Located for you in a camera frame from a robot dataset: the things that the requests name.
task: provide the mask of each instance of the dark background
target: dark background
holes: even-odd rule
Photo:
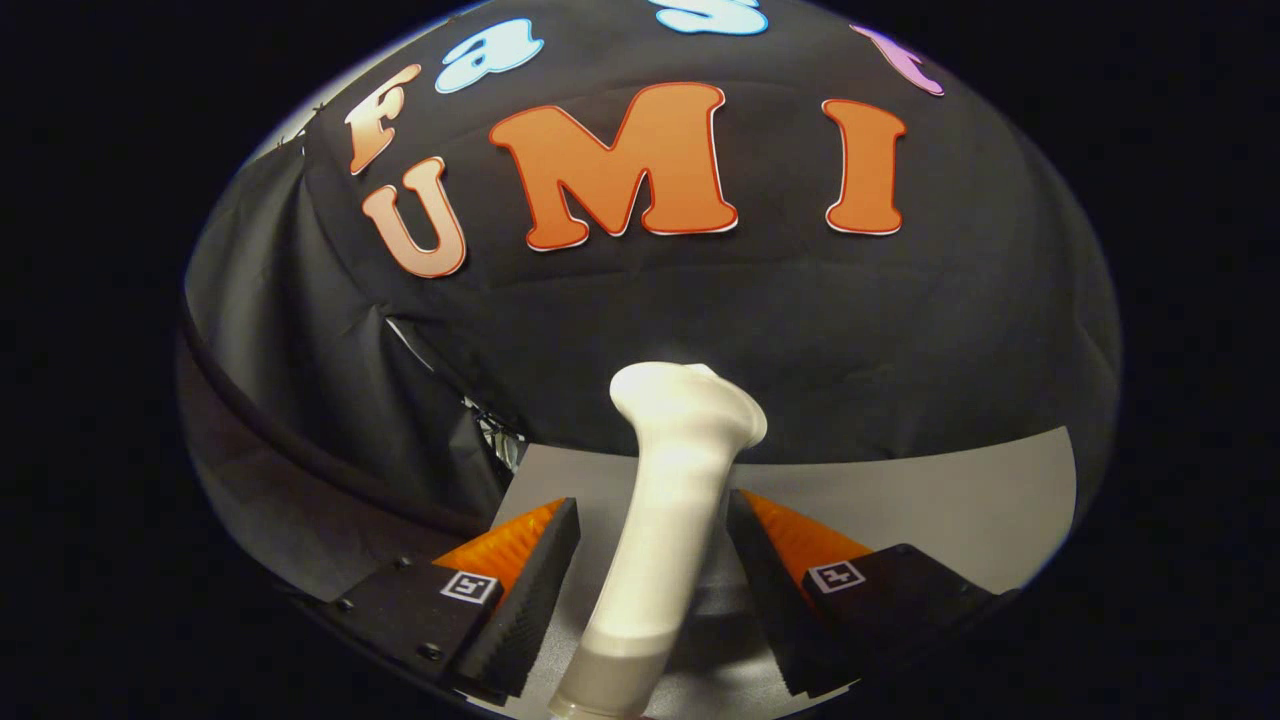
[[[1274,19],[1135,5],[840,8],[964,78],[1065,174],[1111,263],[1126,372],[1108,480],[1024,598],[835,716],[1263,708],[1275,660],[1249,641],[1274,616],[1261,528],[1280,474],[1268,363],[1247,341],[1280,327],[1265,302],[1275,94],[1252,35]],[[180,274],[239,163],[314,90],[449,8],[234,0],[5,19],[6,47],[32,44],[10,53],[10,117],[29,120],[10,210],[33,224],[6,241],[35,251],[19,251],[32,286],[13,313],[17,387],[36,400],[15,443],[32,507],[13,523],[9,582],[35,603],[9,620],[31,671],[18,684],[40,692],[17,716],[451,716],[261,587],[198,491],[172,392]]]

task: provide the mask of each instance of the gray surface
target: gray surface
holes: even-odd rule
[[[525,694],[506,707],[545,720],[561,674],[591,615],[622,532],[636,460],[531,446],[494,525],[563,496],[579,502],[582,539],[564,578]],[[750,489],[881,550],[915,544],[991,592],[1024,585],[1060,547],[1075,506],[1065,428],[950,455],[838,465],[736,465]],[[792,698],[746,591],[728,533],[716,533],[690,620],[648,715],[657,720],[767,720],[819,700]]]

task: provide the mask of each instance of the purple letter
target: purple letter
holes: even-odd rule
[[[881,54],[884,55],[888,64],[893,65],[893,69],[896,69],[902,77],[911,81],[911,85],[919,87],[929,95],[942,95],[942,86],[924,77],[924,73],[922,73],[920,68],[916,67],[920,61],[919,58],[876,31],[858,27],[855,24],[849,27],[869,37],[872,42],[876,44],[876,47],[879,47]]]

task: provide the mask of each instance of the letter m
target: letter m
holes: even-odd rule
[[[545,251],[586,242],[588,224],[570,214],[564,192],[605,232],[621,236],[645,176],[653,196],[640,217],[646,231],[690,234],[736,225],[737,210],[721,192],[712,129],[712,115],[723,104],[724,92],[709,85],[646,87],[631,100],[612,147],[556,106],[494,126],[489,142],[511,151],[525,184],[534,222],[529,246]]]

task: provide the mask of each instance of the black fabric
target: black fabric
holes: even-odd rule
[[[227,377],[225,400],[243,395],[237,413],[298,446],[294,462],[324,465],[328,482],[417,521],[479,534],[509,473],[488,460],[462,396],[349,282],[301,170],[300,145],[287,143],[244,168],[212,211],[187,272],[192,346]]]
[[[1076,524],[1101,482],[1119,397],[1114,293],[1088,218],[1048,160],[924,55],[946,90],[910,85],[844,18],[771,3],[763,35],[680,35],[653,6],[499,0],[410,44],[338,94],[306,135],[247,168],[201,241],[188,283],[202,332],[265,411],[410,497],[492,516],[503,478],[471,477],[447,450],[457,395],[531,442],[634,454],[608,398],[622,366],[707,363],[756,397],[769,436],[744,462],[828,462],[969,450],[1066,425]],[[440,59],[498,22],[529,18],[527,64],[453,94]],[[352,177],[347,113],[410,63],[396,140]],[[612,142],[645,86],[721,87],[723,192],[739,225],[653,236],[637,215],[609,237],[534,252],[499,120],[558,104]],[[884,237],[831,229],[838,97],[901,118]],[[305,145],[305,155],[298,145]],[[420,160],[467,240],[453,275],[401,269],[360,205]],[[411,193],[402,192],[408,199]],[[410,233],[431,227],[402,201]],[[586,217],[570,199],[571,211]],[[433,374],[390,333],[406,328]]]

